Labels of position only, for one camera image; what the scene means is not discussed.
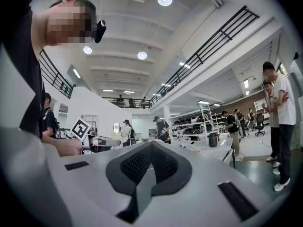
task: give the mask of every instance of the white pillar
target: white pillar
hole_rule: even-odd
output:
[[[56,119],[58,119],[58,116],[59,116],[60,104],[61,103],[59,101],[56,101],[54,106],[53,106],[53,114],[54,114]]]
[[[169,137],[170,140],[172,141],[172,131],[171,131],[171,122],[170,122],[170,110],[168,105],[163,106],[163,111],[164,111],[164,118],[165,121],[169,124]]]

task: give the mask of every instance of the black chair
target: black chair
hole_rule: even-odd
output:
[[[259,134],[264,135],[265,131],[261,131],[262,129],[264,129],[264,115],[258,116],[257,117],[257,126],[255,127],[255,129],[258,130],[257,133],[255,133],[256,136],[258,136]]]

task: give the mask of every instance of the white sneaker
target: white sneaker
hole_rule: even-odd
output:
[[[290,178],[289,178],[289,179],[287,180],[287,182],[284,183],[284,184],[279,184],[279,183],[277,183],[277,184],[274,186],[274,190],[275,190],[276,192],[281,191],[285,186],[287,186],[287,185],[289,184],[289,182],[290,182]]]
[[[266,161],[275,161],[276,160],[276,157],[272,158],[272,157],[269,157],[266,159]]]
[[[280,172],[279,172],[278,168],[275,168],[275,169],[273,170],[273,174],[275,174],[275,175],[280,175]]]
[[[281,163],[276,161],[276,162],[273,164],[273,168],[278,168],[279,165],[281,165]]]

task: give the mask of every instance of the balcony railing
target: balcony railing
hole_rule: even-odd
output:
[[[44,79],[47,80],[53,87],[58,89],[58,91],[60,91],[63,95],[71,98],[73,86],[57,70],[44,49],[42,49],[39,54],[39,63],[41,74]]]
[[[163,87],[160,88],[156,95],[152,97],[151,105],[154,105],[174,87],[177,87],[189,74],[201,66],[229,41],[233,40],[238,33],[257,18],[259,18],[259,16],[249,11],[246,6],[241,8],[184,63]]]
[[[123,101],[118,97],[102,97],[112,104],[120,107],[120,108],[150,108],[151,101],[145,99],[131,99],[131,98],[123,98]]]

